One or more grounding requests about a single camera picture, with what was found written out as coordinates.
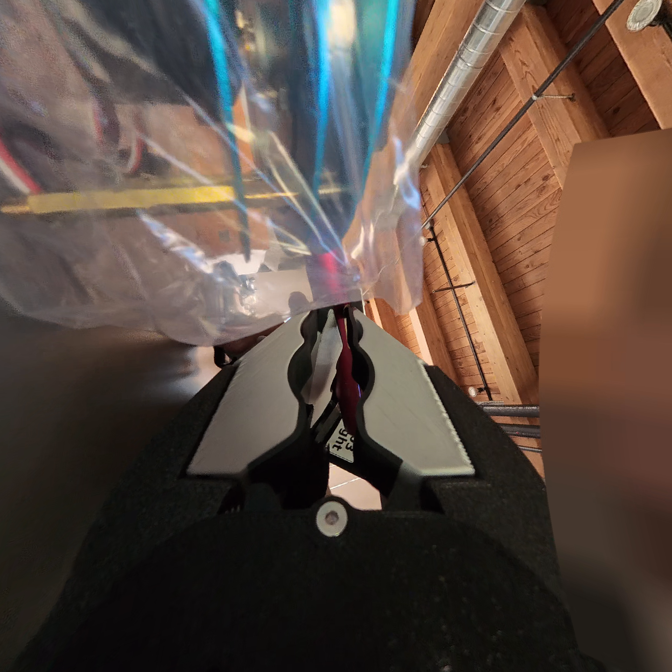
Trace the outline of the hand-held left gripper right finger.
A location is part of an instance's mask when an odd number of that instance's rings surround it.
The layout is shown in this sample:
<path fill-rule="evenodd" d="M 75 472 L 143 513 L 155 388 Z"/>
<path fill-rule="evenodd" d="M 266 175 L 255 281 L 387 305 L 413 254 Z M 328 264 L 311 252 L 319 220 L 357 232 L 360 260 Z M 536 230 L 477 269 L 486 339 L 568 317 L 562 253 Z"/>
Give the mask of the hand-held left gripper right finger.
<path fill-rule="evenodd" d="M 430 483 L 476 469 L 424 363 L 362 311 L 348 308 L 354 466 L 385 501 L 422 501 Z"/>

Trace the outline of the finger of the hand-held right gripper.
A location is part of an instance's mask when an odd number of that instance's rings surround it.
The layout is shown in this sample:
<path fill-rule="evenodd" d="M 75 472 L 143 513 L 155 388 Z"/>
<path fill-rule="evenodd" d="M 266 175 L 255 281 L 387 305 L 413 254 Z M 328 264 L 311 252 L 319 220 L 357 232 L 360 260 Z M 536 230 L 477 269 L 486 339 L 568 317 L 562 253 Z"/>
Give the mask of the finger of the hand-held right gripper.
<path fill-rule="evenodd" d="M 308 404 L 313 408 L 326 408 L 330 403 L 342 347 L 337 318 L 334 314 L 328 314 L 312 354 L 313 375 L 308 388 Z"/>

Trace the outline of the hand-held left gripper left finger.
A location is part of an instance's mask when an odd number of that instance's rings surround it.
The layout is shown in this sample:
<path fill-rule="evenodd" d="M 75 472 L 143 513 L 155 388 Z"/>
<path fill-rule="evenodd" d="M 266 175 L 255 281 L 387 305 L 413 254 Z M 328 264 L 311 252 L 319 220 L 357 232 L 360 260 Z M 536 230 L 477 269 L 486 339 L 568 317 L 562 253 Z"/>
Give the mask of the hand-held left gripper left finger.
<path fill-rule="evenodd" d="M 304 389 L 314 372 L 319 312 L 291 317 L 233 367 L 214 415 L 186 467 L 189 478 L 268 486 L 283 508 L 324 499 L 329 466 L 310 426 Z"/>

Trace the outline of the large clear plastic bag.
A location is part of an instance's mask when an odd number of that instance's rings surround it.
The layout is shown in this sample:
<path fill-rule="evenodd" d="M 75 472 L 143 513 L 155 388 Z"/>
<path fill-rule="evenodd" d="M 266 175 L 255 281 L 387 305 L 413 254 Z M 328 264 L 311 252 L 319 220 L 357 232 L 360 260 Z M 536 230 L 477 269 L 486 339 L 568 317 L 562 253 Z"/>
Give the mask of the large clear plastic bag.
<path fill-rule="evenodd" d="M 1 206 L 1 297 L 21 313 L 74 328 L 146 329 L 193 345 L 246 337 L 310 309 L 383 298 L 406 313 L 421 299 L 423 251 L 418 169 L 408 164 L 414 120 L 410 61 L 414 2 L 403 6 L 407 62 L 394 80 L 388 134 L 374 152 L 362 197 L 341 247 L 299 249 L 285 202 L 264 196 L 268 248 L 248 262 L 215 255 L 173 211 L 108 211 L 154 206 L 162 195 L 88 191 L 48 194 Z"/>

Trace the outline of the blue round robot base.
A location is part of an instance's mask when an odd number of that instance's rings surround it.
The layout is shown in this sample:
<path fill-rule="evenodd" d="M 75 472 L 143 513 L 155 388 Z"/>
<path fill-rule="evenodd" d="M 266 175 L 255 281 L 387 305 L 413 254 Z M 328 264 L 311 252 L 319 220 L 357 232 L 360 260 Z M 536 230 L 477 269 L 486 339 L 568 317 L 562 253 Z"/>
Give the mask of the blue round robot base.
<path fill-rule="evenodd" d="M 1 119 L 88 146 L 94 99 L 153 172 L 88 191 L 162 195 L 217 256 L 268 248 L 261 203 L 294 211 L 300 250 L 339 249 L 407 62 L 399 1 L 2 1 Z"/>

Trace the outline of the dark grey desk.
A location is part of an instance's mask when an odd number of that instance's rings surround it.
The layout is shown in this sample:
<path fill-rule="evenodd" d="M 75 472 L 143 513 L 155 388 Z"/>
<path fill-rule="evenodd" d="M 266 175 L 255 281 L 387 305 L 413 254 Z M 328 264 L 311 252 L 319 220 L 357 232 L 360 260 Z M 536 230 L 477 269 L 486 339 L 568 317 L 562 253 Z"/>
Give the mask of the dark grey desk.
<path fill-rule="evenodd" d="M 109 492 L 219 369 L 213 348 L 67 329 L 1 301 L 1 670 L 63 589 Z"/>

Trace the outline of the crumpled clear plastic bag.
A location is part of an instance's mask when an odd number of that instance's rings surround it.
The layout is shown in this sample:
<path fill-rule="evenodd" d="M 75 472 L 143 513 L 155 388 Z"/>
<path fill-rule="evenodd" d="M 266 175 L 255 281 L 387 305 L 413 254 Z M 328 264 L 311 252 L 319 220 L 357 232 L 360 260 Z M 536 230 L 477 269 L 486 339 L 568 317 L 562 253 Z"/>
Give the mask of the crumpled clear plastic bag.
<path fill-rule="evenodd" d="M 122 144 L 113 105 L 94 99 L 87 147 L 18 119 L 1 120 L 1 179 L 17 194 L 33 196 L 78 187 L 112 185 L 123 177 L 150 175 L 153 159 L 138 126 Z"/>

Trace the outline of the round metal ceiling fixture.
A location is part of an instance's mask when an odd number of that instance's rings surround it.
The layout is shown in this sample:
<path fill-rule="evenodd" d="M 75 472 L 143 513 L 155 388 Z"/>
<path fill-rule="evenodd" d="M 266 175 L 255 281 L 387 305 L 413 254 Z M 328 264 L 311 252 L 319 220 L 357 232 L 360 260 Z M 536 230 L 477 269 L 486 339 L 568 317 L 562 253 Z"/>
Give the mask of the round metal ceiling fixture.
<path fill-rule="evenodd" d="M 663 1 L 637 1 L 626 20 L 626 29 L 631 33 L 660 24 Z"/>

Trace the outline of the silver air duct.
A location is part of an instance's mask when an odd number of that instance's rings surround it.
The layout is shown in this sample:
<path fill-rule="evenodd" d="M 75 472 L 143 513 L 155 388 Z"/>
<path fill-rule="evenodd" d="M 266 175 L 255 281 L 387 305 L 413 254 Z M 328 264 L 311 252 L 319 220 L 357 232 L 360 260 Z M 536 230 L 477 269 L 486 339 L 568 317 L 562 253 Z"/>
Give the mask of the silver air duct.
<path fill-rule="evenodd" d="M 483 1 L 416 125 L 408 164 L 419 166 L 438 141 L 524 3 Z"/>

